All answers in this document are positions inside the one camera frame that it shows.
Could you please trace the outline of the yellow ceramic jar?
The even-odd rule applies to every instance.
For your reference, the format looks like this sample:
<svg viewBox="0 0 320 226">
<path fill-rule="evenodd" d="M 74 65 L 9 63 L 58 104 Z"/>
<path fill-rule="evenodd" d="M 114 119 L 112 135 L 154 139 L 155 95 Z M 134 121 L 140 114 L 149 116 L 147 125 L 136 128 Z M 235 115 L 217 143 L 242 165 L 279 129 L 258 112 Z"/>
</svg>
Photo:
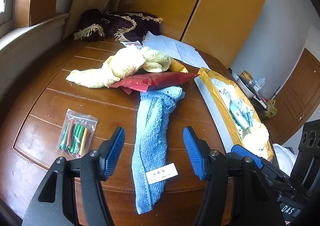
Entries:
<svg viewBox="0 0 320 226">
<path fill-rule="evenodd" d="M 241 73 L 241 76 L 245 79 L 247 79 L 248 81 L 252 81 L 253 80 L 253 77 L 251 75 L 250 72 L 244 70 L 242 73 Z"/>
</svg>

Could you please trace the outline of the red foil pouch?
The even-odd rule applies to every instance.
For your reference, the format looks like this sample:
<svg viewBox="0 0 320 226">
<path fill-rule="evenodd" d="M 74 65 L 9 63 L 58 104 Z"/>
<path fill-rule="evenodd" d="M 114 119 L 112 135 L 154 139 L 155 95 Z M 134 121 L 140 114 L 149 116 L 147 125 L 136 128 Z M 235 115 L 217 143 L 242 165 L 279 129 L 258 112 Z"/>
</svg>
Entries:
<svg viewBox="0 0 320 226">
<path fill-rule="evenodd" d="M 132 90 L 146 93 L 147 91 L 164 89 L 171 86 L 180 86 L 189 80 L 193 80 L 199 74 L 181 72 L 163 72 L 134 74 L 112 84 L 111 88 L 121 87 L 128 95 Z"/>
</svg>

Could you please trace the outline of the bag of coloured sticks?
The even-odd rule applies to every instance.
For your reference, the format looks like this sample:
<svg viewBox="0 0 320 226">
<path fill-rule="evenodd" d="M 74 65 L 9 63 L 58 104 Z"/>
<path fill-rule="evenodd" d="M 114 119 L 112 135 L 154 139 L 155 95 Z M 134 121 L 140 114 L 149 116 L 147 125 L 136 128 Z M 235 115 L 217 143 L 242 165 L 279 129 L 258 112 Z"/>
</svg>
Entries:
<svg viewBox="0 0 320 226">
<path fill-rule="evenodd" d="M 62 125 L 56 151 L 63 151 L 73 158 L 82 158 L 89 150 L 98 119 L 68 109 Z"/>
</svg>

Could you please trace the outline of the white tissue pack red print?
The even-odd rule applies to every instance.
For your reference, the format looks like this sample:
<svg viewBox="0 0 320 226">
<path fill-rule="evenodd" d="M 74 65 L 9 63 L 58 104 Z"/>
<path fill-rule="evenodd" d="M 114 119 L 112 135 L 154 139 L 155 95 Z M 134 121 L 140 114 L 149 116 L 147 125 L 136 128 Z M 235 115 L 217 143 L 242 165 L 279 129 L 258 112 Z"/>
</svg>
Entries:
<svg viewBox="0 0 320 226">
<path fill-rule="evenodd" d="M 231 84 L 225 84 L 224 82 L 216 78 L 211 78 L 211 81 L 215 89 L 220 94 L 220 97 L 226 105 L 227 109 L 229 109 L 230 104 L 239 98 L 236 94 L 235 87 L 233 87 L 233 85 Z"/>
</svg>

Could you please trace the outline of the blue cartoon wipes pack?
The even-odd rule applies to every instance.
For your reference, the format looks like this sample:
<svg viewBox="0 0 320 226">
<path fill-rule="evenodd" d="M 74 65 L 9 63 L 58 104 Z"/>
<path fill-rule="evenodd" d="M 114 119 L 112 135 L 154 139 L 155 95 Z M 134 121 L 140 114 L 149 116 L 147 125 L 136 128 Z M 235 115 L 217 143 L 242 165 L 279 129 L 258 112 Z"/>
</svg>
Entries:
<svg viewBox="0 0 320 226">
<path fill-rule="evenodd" d="M 253 126 L 254 112 L 242 99 L 231 101 L 229 112 L 235 122 L 242 128 L 247 129 Z"/>
</svg>

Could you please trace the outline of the yellow plastic bag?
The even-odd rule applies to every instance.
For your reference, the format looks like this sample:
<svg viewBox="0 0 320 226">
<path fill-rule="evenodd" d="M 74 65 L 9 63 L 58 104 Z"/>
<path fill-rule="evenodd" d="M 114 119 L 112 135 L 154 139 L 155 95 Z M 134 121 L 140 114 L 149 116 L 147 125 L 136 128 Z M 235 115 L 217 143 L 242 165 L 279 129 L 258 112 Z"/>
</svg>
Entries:
<svg viewBox="0 0 320 226">
<path fill-rule="evenodd" d="M 263 118 L 270 119 L 277 114 L 277 108 L 275 107 L 275 100 L 268 100 L 266 102 L 266 109 L 263 110 Z"/>
</svg>

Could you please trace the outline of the dark purple fringed cloth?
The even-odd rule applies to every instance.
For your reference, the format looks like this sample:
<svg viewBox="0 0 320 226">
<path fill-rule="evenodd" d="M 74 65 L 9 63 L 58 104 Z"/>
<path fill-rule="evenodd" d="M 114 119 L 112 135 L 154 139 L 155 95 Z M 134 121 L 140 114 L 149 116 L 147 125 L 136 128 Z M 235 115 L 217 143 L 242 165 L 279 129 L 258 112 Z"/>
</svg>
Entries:
<svg viewBox="0 0 320 226">
<path fill-rule="evenodd" d="M 147 33 L 160 35 L 163 18 L 146 12 L 105 12 L 98 9 L 85 11 L 80 18 L 75 40 L 99 41 L 112 37 L 115 41 L 142 42 Z"/>
</svg>

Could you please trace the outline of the yellow padded envelope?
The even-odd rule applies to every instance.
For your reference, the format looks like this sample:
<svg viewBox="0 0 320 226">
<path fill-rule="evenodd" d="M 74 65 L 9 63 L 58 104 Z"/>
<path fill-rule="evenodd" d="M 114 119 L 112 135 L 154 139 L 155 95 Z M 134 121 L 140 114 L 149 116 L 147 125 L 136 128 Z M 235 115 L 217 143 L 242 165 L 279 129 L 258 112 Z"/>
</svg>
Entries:
<svg viewBox="0 0 320 226">
<path fill-rule="evenodd" d="M 189 73 L 189 71 L 187 70 L 187 68 L 181 64 L 179 61 L 175 60 L 174 58 L 170 58 L 171 60 L 171 65 L 169 67 L 169 71 L 172 72 L 179 72 L 179 73 Z"/>
</svg>

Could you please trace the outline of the white rice cooker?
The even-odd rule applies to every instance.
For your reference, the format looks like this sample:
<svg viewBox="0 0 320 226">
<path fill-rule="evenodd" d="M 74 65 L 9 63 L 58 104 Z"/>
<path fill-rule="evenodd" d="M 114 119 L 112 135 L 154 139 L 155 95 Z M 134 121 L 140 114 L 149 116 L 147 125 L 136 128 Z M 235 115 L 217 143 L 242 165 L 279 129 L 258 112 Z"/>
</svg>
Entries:
<svg viewBox="0 0 320 226">
<path fill-rule="evenodd" d="M 249 99 L 254 98 L 258 101 L 261 100 L 261 98 L 258 95 L 258 92 L 255 90 L 253 85 L 250 84 L 249 80 L 247 80 L 243 76 L 239 76 L 237 84 Z"/>
</svg>

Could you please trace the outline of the white paper sheet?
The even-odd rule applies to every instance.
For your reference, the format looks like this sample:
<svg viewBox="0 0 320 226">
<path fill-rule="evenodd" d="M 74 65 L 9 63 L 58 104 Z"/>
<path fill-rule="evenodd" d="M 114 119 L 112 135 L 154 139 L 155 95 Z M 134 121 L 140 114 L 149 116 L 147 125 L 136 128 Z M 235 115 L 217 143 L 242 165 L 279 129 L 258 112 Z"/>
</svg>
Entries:
<svg viewBox="0 0 320 226">
<path fill-rule="evenodd" d="M 148 31 L 142 45 L 166 53 L 171 58 L 182 61 L 192 67 L 210 69 L 199 52 L 192 46 L 164 35 L 153 35 Z"/>
</svg>

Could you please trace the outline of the yellow wooden wardrobe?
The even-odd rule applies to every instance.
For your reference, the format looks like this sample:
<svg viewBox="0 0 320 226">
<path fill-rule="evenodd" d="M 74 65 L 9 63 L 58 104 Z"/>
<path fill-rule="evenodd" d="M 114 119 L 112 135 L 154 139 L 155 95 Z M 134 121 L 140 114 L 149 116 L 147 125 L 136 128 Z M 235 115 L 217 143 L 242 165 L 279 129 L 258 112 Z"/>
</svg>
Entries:
<svg viewBox="0 0 320 226">
<path fill-rule="evenodd" d="M 230 67 L 256 23 L 265 0 L 120 0 L 123 12 L 163 18 L 161 33 Z"/>
</svg>

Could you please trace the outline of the blue towel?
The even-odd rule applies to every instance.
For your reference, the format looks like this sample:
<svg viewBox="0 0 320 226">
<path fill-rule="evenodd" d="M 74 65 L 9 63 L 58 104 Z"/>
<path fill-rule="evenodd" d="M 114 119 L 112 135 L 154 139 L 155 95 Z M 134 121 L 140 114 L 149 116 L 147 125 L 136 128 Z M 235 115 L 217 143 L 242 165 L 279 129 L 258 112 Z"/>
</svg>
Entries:
<svg viewBox="0 0 320 226">
<path fill-rule="evenodd" d="M 152 183 L 146 174 L 165 166 L 169 115 L 184 96 L 185 92 L 179 86 L 140 94 L 131 165 L 139 215 L 151 211 L 164 191 L 164 179 Z"/>
</svg>

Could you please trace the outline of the brown wooden door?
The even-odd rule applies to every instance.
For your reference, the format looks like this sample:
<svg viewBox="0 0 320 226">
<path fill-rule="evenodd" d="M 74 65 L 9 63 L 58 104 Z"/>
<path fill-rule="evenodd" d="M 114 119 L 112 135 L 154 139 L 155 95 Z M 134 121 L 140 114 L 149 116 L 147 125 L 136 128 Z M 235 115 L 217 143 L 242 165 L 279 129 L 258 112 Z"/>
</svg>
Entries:
<svg viewBox="0 0 320 226">
<path fill-rule="evenodd" d="M 284 144 L 319 105 L 319 60 L 306 48 L 274 100 L 277 113 L 265 121 L 272 143 Z"/>
</svg>

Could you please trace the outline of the clear plastic bottle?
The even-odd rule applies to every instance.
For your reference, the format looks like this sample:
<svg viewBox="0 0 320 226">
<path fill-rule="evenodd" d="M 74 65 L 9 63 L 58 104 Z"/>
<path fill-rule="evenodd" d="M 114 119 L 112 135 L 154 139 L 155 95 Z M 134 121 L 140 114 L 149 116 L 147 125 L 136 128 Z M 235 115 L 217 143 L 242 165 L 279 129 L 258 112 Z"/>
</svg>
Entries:
<svg viewBox="0 0 320 226">
<path fill-rule="evenodd" d="M 256 91 L 259 91 L 265 85 L 265 78 L 259 78 L 254 80 L 254 87 Z"/>
</svg>

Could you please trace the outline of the small white red packet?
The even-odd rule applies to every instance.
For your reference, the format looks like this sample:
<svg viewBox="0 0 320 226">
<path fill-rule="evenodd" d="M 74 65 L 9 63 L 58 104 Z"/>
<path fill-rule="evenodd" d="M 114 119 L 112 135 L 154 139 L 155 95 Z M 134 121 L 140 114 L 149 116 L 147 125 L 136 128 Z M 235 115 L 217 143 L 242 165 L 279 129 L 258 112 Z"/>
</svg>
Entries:
<svg viewBox="0 0 320 226">
<path fill-rule="evenodd" d="M 121 43 L 125 46 L 125 47 L 129 47 L 129 46 L 135 46 L 137 48 L 141 48 L 142 45 L 139 41 L 121 41 Z"/>
</svg>

